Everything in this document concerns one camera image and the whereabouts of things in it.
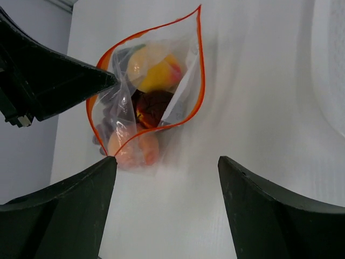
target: plastic bag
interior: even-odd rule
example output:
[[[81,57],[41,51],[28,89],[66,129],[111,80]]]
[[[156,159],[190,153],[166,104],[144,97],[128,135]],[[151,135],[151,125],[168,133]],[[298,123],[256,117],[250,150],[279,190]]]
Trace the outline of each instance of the plastic bag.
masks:
[[[186,123],[205,92],[201,6],[174,22],[136,33],[110,48],[97,67],[112,71],[113,88],[86,102],[93,142],[118,166],[159,161],[165,131]]]

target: toy fruit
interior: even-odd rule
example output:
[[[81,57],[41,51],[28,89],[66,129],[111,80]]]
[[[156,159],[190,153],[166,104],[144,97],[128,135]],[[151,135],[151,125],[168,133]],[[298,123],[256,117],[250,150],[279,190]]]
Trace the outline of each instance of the toy fruit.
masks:
[[[136,125],[137,131],[144,128]],[[159,144],[155,133],[145,133],[130,141],[118,152],[125,142],[134,136],[135,127],[122,128],[113,132],[108,142],[108,155],[115,156],[118,165],[122,168],[133,168],[140,165],[152,165],[159,157]]]
[[[182,79],[176,57],[159,44],[148,44],[137,50],[127,66],[129,81],[140,91],[167,90]]]
[[[146,128],[157,127],[173,96],[173,93],[164,90],[140,96],[136,103],[136,116],[141,125]]]
[[[143,129],[144,128],[140,124],[137,124],[138,132]],[[151,166],[157,162],[160,155],[160,149],[158,138],[154,132],[144,133],[139,136],[139,148],[142,151],[147,166]]]

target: white surface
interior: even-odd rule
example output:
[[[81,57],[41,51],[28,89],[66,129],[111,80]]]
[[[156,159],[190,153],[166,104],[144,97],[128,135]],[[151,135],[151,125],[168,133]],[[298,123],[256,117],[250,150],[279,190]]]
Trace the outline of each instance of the white surface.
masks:
[[[345,206],[345,143],[314,97],[314,1],[203,1],[206,94],[154,178],[118,172],[100,256],[235,258],[217,172],[228,155],[297,193]],[[90,64],[121,39],[198,1],[80,0],[68,54]],[[85,104],[59,118],[52,182],[101,156]]]
[[[317,0],[312,29],[316,98],[331,126],[345,137],[345,1]]]
[[[70,13],[42,0],[0,0],[0,6],[33,39],[67,53]],[[0,114],[0,204],[49,185],[57,125],[54,117],[18,128]]]

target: white wall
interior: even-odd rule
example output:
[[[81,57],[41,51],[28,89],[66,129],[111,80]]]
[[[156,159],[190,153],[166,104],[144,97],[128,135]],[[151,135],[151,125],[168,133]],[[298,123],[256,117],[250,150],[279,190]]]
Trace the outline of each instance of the white wall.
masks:
[[[0,0],[1,7],[28,35],[67,53],[70,13],[45,0]],[[49,185],[58,117],[17,128],[0,114],[0,204]]]

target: clear plastic bag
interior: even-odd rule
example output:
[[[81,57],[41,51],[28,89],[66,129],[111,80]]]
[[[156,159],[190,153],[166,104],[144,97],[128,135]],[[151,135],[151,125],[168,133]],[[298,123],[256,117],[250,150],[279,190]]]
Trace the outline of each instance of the clear plastic bag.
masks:
[[[205,92],[201,6],[174,22],[136,33],[110,48],[97,67],[118,84],[87,100],[93,142],[122,169],[157,163],[165,131],[186,123]]]

